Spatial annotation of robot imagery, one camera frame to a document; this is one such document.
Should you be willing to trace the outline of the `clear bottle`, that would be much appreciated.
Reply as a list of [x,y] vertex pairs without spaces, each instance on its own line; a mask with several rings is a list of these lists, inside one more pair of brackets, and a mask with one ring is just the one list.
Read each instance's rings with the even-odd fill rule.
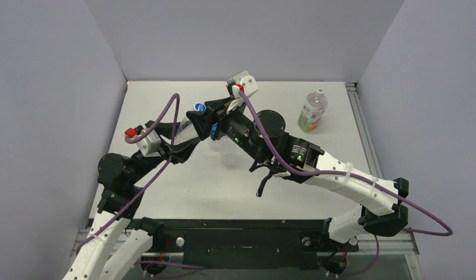
[[236,145],[229,137],[219,140],[219,154],[221,162],[226,167],[235,167],[237,163]]
[[192,122],[187,118],[183,118],[178,126],[176,135],[174,137],[174,145],[182,144],[185,141],[198,139],[199,136],[193,126]]

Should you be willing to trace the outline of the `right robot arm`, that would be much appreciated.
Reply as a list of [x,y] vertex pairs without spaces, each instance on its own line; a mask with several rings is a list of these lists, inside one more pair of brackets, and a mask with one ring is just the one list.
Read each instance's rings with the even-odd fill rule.
[[253,160],[251,170],[268,169],[267,178],[325,188],[356,203],[346,214],[329,218],[320,232],[320,243],[334,249],[357,235],[370,233],[392,237],[408,223],[402,200],[409,193],[408,181],[370,177],[344,163],[318,145],[286,132],[286,122],[273,110],[262,110],[255,118],[244,115],[244,105],[230,109],[230,99],[205,102],[204,111],[188,111],[201,139],[229,138]]

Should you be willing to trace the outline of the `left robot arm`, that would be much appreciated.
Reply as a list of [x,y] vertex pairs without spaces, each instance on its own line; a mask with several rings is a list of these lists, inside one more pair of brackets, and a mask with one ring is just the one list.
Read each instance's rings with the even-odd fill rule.
[[117,153],[104,155],[98,164],[98,182],[104,187],[87,238],[76,249],[76,257],[64,279],[122,279],[148,250],[164,245],[163,225],[151,218],[136,222],[128,239],[114,246],[130,225],[147,186],[136,183],[159,164],[185,162],[200,142],[195,136],[176,142],[182,123],[149,121],[145,126],[127,129],[125,140],[138,150],[130,157]]

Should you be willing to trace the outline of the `green orange label bottle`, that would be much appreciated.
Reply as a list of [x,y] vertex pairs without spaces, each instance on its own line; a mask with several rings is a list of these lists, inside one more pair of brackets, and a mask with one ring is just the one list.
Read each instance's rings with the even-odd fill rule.
[[325,91],[318,88],[316,91],[309,93],[304,100],[303,107],[299,114],[298,126],[303,132],[311,132],[315,130],[327,109],[328,100]]

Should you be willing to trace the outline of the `blue label bottle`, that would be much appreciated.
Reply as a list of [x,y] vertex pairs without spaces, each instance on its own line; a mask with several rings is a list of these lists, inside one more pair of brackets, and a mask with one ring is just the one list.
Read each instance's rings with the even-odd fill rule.
[[214,152],[219,152],[220,147],[221,147],[220,140],[214,138],[214,137],[218,136],[217,128],[218,128],[218,123],[216,122],[211,126],[211,131],[210,131],[210,135],[209,135],[209,138],[208,138],[209,148]]

